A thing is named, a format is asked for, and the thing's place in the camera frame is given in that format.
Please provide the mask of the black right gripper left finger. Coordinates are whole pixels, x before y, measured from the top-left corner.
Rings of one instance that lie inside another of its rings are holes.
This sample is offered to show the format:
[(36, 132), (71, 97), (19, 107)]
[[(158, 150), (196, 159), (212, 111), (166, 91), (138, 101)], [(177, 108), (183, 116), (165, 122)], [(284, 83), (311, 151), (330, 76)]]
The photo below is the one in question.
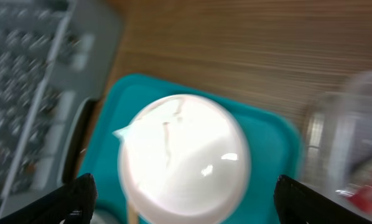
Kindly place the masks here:
[(83, 174), (24, 208), (0, 218), (0, 224), (90, 224), (98, 193), (92, 174)]

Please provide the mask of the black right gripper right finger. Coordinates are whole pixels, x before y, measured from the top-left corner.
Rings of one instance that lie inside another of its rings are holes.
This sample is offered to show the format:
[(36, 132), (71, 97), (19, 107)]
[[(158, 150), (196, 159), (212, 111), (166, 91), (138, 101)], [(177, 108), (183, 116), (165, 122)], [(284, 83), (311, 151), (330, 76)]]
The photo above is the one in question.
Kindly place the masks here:
[(286, 175), (277, 179), (274, 204), (281, 224), (372, 224)]

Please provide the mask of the red snack wrapper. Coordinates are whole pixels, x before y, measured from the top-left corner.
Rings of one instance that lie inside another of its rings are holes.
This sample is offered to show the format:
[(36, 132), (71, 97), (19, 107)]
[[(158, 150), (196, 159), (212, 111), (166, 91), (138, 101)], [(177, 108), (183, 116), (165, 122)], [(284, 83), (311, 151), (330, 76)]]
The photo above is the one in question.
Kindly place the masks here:
[(351, 183), (336, 193), (362, 212), (372, 214), (372, 169), (356, 172)]

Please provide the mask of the large white round plate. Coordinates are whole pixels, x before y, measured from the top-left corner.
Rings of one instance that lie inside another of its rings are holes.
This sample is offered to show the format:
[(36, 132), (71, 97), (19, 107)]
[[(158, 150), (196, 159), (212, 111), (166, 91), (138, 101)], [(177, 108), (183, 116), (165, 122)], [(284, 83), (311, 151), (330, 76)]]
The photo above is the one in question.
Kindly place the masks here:
[(150, 223), (221, 223), (246, 193), (246, 137), (213, 100), (191, 94), (160, 98), (113, 135), (120, 143), (123, 192)]

